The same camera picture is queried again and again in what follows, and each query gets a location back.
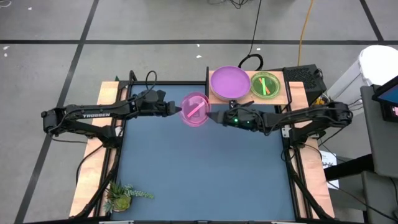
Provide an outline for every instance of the green straw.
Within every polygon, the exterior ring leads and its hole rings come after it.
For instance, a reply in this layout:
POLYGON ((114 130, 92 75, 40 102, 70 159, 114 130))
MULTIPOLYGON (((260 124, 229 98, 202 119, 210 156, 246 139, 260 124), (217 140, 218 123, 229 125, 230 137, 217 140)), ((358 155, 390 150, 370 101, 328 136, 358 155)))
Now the green straw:
POLYGON ((266 95, 267 91, 266 91, 266 80, 264 78, 262 78, 262 94, 266 95))

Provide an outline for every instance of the wooden platform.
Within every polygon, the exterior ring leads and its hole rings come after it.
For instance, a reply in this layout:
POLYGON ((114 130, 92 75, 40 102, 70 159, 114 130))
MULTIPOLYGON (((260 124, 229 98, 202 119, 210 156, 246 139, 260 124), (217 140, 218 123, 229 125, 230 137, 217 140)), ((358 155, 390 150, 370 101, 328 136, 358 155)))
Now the wooden platform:
MULTIPOLYGON (((265 105, 286 105, 288 103, 283 72, 275 72, 275 71, 266 71, 266 72, 269 72, 278 78, 280 83, 279 94, 273 99, 266 100, 256 96, 252 91, 250 91, 244 98, 238 100, 238 103, 243 104, 250 101, 254 101, 255 104, 265 104, 265 105)), ((213 93, 213 90, 211 89, 210 80, 213 73, 214 71, 209 71, 209 79, 208 79, 209 102, 211 104, 228 104, 228 101, 223 101, 217 98, 217 96, 213 93)), ((249 76, 249 78, 251 78, 255 74, 259 73, 259 71, 246 71, 246 73, 249 76)))

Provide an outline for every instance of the black floor stripe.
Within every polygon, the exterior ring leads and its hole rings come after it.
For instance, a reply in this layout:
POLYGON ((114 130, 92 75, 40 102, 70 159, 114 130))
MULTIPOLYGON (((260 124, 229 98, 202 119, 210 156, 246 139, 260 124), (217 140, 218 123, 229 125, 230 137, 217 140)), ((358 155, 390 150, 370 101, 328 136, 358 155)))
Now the black floor stripe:
POLYGON ((376 21, 374 20, 374 18, 372 16, 372 13, 369 9, 368 4, 366 4, 365 0, 359 0, 359 1, 361 2, 363 10, 365 11, 366 16, 368 17, 368 20, 372 26, 373 32, 376 35, 378 41, 383 41, 384 40, 383 36, 381 35, 379 28, 377 27, 376 21))
MULTIPOLYGON (((87 38, 87 34, 90 29, 90 25, 93 22, 93 18, 94 18, 94 14, 95 14, 95 11, 96 11, 96 8, 98 5, 98 1, 99 0, 94 0, 93 5, 91 6, 90 13, 88 14, 88 18, 87 18, 85 27, 83 29, 83 33, 81 34, 81 37, 80 37, 80 43, 78 44, 78 47, 76 48, 75 55, 73 56, 73 59, 72 59, 72 62, 71 62, 71 65, 70 65, 70 68, 68 71, 68 75, 66 77, 65 83, 63 85, 63 88, 62 88, 62 91, 60 94, 60 98, 58 99, 57 106, 63 106, 65 99, 67 97, 67 93, 68 93, 70 84, 72 82, 73 74, 75 73, 76 66, 78 64, 80 54, 83 49, 84 40, 87 38)), ((19 206, 18 213, 17 213, 16 219, 15 219, 15 223, 23 223, 24 222, 27 210, 29 208, 30 201, 32 200, 32 196, 33 196, 33 193, 34 193, 36 185, 37 185, 37 181, 39 180, 40 173, 41 173, 43 165, 44 165, 45 158, 47 157, 47 153, 50 148, 50 143, 51 143, 51 138, 50 138, 50 136, 47 135, 44 138, 44 142, 43 142, 42 148, 40 150, 39 156, 37 158, 35 167, 33 169, 33 173, 30 177, 30 180, 27 185, 21 205, 19 206)))
MULTIPOLYGON (((255 40, 262 45, 298 45, 299 40, 255 40)), ((98 45, 159 45, 159 44, 250 44, 251 40, 0 40, 0 44, 98 44, 98 45)), ((303 45, 396 45, 398 40, 303 40, 303 45)))
MULTIPOLYGON (((299 40, 255 40, 254 44, 298 45, 299 40)), ((157 45, 157 44, 251 44, 251 40, 86 40, 85 44, 157 45)), ((303 45, 371 45, 377 40, 304 40, 303 45)))
POLYGON ((33 169, 33 173, 30 177, 24 197, 22 198, 21 205, 19 206, 17 217, 15 218, 15 223, 24 222, 27 209, 29 208, 30 200, 32 200, 32 196, 35 191, 37 181, 39 180, 40 173, 44 165, 44 160, 47 157, 47 153, 50 148, 50 143, 51 143, 51 137, 47 135, 44 138, 44 142, 40 150, 39 156, 37 158, 36 165, 33 169))
POLYGON ((80 40, 0 40, 0 44, 79 44, 80 40))

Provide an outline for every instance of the purple plate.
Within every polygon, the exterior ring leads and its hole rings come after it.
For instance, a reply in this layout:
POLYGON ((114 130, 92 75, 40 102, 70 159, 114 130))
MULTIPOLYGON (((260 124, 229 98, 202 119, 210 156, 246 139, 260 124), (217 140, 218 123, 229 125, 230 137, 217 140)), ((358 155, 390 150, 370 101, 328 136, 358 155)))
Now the purple plate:
POLYGON ((221 100, 234 100, 246 96, 250 91, 247 73, 235 66, 224 66, 214 71, 210 80, 213 93, 221 100))

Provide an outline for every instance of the desk leg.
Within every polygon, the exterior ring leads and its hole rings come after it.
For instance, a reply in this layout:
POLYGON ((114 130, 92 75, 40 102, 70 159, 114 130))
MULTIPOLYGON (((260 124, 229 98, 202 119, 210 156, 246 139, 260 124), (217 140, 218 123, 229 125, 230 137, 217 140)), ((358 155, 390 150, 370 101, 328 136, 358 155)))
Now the desk leg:
POLYGON ((374 170, 372 154, 328 167, 323 171, 325 172, 326 180, 331 181, 349 175, 360 174, 362 171, 366 170, 374 170))

